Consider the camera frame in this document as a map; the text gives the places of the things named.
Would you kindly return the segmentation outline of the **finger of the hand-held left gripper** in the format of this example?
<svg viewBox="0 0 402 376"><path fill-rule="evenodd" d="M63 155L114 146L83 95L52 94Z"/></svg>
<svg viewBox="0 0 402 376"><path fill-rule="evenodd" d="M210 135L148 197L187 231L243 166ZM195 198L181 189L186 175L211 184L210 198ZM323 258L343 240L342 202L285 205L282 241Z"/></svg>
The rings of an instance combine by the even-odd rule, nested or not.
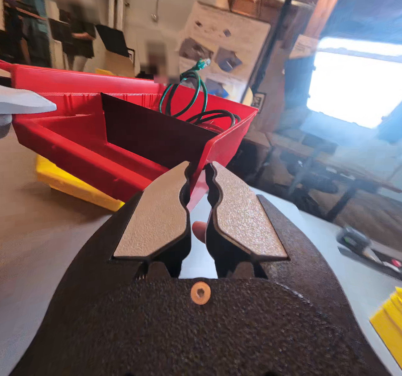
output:
<svg viewBox="0 0 402 376"><path fill-rule="evenodd" d="M56 110L55 103L35 92L0 86L0 138L7 136L13 115L39 114Z"/></svg>

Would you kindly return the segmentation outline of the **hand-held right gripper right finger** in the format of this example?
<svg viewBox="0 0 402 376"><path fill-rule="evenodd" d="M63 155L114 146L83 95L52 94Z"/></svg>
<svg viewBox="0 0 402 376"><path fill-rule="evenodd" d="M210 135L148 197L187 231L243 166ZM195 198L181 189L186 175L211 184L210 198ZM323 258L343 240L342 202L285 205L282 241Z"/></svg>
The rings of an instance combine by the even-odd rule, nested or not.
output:
<svg viewBox="0 0 402 376"><path fill-rule="evenodd" d="M246 182L218 162L205 168L213 231L254 261L283 261L288 254L262 203Z"/></svg>

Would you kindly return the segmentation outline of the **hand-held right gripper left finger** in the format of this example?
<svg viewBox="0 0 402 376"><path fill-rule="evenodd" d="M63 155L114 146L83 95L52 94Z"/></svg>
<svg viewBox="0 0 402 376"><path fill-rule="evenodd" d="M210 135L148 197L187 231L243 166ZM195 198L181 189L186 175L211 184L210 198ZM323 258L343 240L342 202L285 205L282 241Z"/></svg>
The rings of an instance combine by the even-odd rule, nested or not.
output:
<svg viewBox="0 0 402 376"><path fill-rule="evenodd" d="M113 253L117 259L150 260L184 235L187 208L180 194L187 186L184 161L147 186Z"/></svg>

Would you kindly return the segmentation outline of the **red plastic bin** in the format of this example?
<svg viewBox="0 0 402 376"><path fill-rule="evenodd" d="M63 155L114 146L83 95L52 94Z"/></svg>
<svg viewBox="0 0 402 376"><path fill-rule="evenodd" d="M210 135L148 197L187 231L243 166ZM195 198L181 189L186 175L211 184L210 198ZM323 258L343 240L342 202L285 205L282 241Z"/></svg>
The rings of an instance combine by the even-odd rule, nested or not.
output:
<svg viewBox="0 0 402 376"><path fill-rule="evenodd" d="M151 80L78 73L1 61L12 88L30 90L57 106L53 112L16 114L13 127L18 142L108 196L128 202L169 170L107 141L101 93L159 111L165 86ZM194 105L177 119L185 121L203 107L200 93ZM207 97L207 111L224 110L240 121L221 117L204 123L218 135L208 141L190 180L191 211L207 192L204 167L226 166L257 114L257 109L217 96Z"/></svg>

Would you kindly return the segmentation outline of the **black bin divider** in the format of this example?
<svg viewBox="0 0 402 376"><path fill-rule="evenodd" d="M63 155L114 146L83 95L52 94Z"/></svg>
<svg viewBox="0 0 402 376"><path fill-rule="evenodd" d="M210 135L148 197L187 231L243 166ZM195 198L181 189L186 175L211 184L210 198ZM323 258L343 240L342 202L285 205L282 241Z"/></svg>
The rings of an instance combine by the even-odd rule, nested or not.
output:
<svg viewBox="0 0 402 376"><path fill-rule="evenodd" d="M146 107L101 93L107 141L172 169L199 162L208 141L218 134Z"/></svg>

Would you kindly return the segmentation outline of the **black cardboard sign stand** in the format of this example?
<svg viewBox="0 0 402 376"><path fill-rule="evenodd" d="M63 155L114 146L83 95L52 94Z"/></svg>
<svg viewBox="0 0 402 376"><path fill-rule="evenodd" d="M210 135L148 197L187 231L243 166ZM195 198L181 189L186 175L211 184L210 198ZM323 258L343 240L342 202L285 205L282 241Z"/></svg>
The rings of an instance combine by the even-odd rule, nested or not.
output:
<svg viewBox="0 0 402 376"><path fill-rule="evenodd" d="M135 51L127 47L123 32L101 24L95 27L106 49L104 70L116 76L135 78Z"/></svg>

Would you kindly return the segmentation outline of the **dark desk device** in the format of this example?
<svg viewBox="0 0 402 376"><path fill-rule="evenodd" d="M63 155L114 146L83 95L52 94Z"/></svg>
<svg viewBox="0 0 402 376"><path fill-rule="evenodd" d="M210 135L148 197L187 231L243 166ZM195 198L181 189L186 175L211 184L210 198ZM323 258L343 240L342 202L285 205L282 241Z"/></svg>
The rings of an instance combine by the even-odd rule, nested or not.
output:
<svg viewBox="0 0 402 376"><path fill-rule="evenodd" d="M339 252L368 268L397 280L402 279L402 253L369 239L351 227L336 236Z"/></svg>

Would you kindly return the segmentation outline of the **wooden background table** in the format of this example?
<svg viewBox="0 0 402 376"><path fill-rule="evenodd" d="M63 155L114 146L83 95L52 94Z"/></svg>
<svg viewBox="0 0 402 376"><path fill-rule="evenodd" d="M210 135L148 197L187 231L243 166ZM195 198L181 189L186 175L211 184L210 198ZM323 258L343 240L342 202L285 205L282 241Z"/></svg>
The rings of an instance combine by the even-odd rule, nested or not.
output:
<svg viewBox="0 0 402 376"><path fill-rule="evenodd" d="M297 202L304 204L306 207L307 201L310 201L307 212L315 212L327 222L333 223L359 190L378 194L379 190L386 189L401 195L401 188L394 186L389 180L382 179L362 167L334 158L322 151L322 146L312 148L278 134L271 133L266 136L257 131L247 133L242 142L265 149L267 152L255 174L251 176L253 184L257 184L262 178L275 150L292 155L295 168L292 183L289 186L276 184L282 198L294 204ZM335 191L337 188L335 181L344 183L346 190L333 207L327 213L323 213L318 203L309 195L309 191L314 189L326 194L336 194L338 191Z"/></svg>

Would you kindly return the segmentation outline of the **black white marker poster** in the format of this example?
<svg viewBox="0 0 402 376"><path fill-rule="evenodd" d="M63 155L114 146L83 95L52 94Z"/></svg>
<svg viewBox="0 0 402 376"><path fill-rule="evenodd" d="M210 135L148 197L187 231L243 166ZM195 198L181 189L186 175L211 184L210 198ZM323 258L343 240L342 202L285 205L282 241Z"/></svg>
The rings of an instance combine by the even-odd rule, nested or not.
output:
<svg viewBox="0 0 402 376"><path fill-rule="evenodd" d="M264 107L266 96L267 94L265 92L256 92L255 94L253 94L250 106L255 109L258 109L258 113L261 113Z"/></svg>

